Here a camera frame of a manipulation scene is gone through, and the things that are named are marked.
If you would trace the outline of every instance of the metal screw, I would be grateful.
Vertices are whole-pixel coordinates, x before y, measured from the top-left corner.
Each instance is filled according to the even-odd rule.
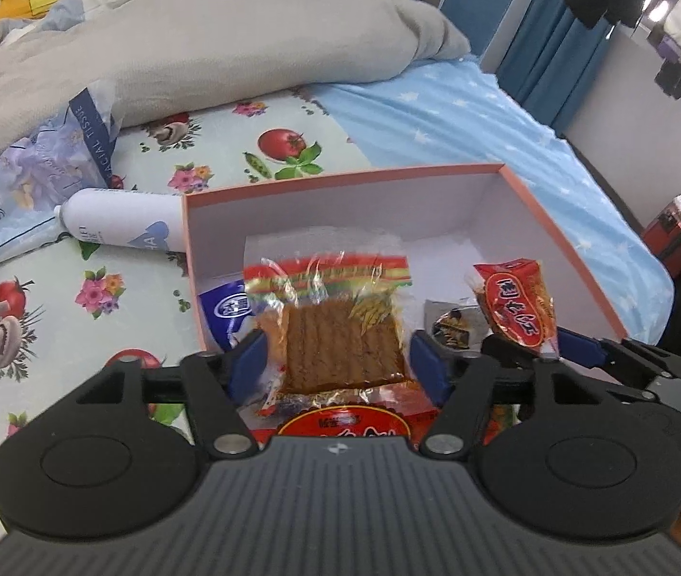
[[[242,434],[226,433],[217,438],[212,446],[224,455],[241,455],[249,449],[251,444],[250,439]]]
[[[426,440],[426,448],[439,455],[454,455],[463,448],[463,440],[457,435],[437,433]]]

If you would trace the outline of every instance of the floral tablecloth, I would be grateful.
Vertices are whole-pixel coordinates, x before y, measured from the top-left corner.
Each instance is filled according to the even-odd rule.
[[[111,186],[173,194],[370,168],[299,90],[127,130],[112,164]],[[199,350],[184,265],[184,254],[89,245],[63,228],[1,263],[0,443],[120,353],[156,368]],[[149,412],[188,430],[182,406]]]

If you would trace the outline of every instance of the blue snack package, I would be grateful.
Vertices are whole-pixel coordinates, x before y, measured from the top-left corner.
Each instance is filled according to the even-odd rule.
[[[244,293],[244,281],[224,283],[199,295],[212,337],[222,351],[230,351],[255,328],[255,316]]]

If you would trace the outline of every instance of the blue curtain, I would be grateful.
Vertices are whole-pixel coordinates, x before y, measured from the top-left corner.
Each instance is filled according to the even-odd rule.
[[[532,0],[498,68],[500,88],[535,119],[564,132],[607,53],[611,24],[589,30],[564,0]]]

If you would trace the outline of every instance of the blue bed sheet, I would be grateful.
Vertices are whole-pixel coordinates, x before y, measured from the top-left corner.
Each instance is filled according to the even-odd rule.
[[[660,338],[673,300],[668,273],[570,146],[476,61],[422,61],[393,80],[314,92],[376,167],[508,164],[580,253],[629,335]]]

